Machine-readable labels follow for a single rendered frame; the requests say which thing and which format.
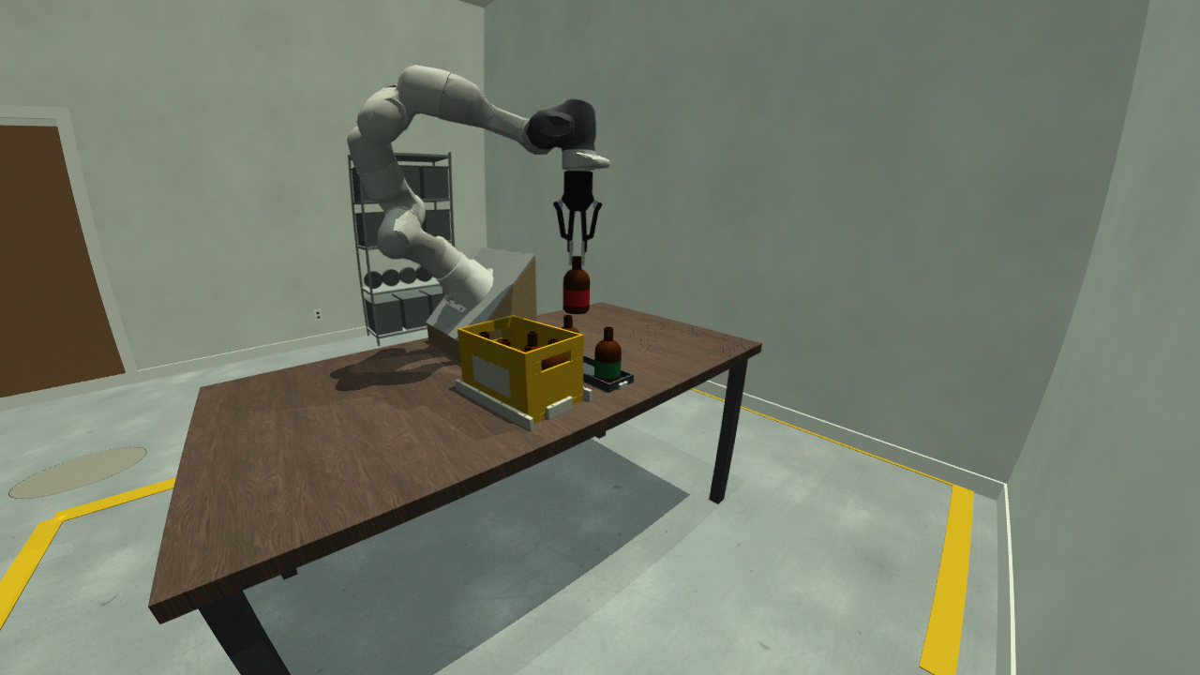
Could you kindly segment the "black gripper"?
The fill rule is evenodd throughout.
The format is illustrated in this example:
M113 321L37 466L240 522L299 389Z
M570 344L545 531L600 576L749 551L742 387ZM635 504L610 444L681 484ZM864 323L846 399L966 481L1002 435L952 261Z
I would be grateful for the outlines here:
M563 203L568 207L569 211L569 225L568 234L564 233L564 217L563 217ZM594 203L594 217L592 217L592 229L587 235L586 225L586 210ZM574 213L581 211L581 229L582 229L582 241L581 241L581 265L586 265L586 251L587 241L594 238L594 231L598 221L598 211L602 207L602 203L598 203L593 196L593 172L586 171L568 171L564 172L564 195L562 199L554 202L554 208L557 210L559 220L559 233L562 238L568 240L568 252L569 252L569 265L574 265Z

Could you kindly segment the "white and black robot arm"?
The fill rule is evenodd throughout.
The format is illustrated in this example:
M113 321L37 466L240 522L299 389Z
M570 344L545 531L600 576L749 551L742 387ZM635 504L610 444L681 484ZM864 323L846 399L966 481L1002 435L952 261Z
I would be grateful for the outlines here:
M352 162L366 195L384 210L377 247L388 258L406 258L424 265L442 285L448 305L464 315L488 295L493 270L467 258L444 235L424 232L426 208L407 185L394 155L394 141L416 114L424 113L468 127L490 129L535 155L545 155L558 145L563 171L602 171L608 168L608 159L595 154L594 107L582 98L568 98L564 104L526 119L496 108L474 82L418 65L402 71L396 85L376 91L366 101L364 110L358 112L358 127L348 136Z

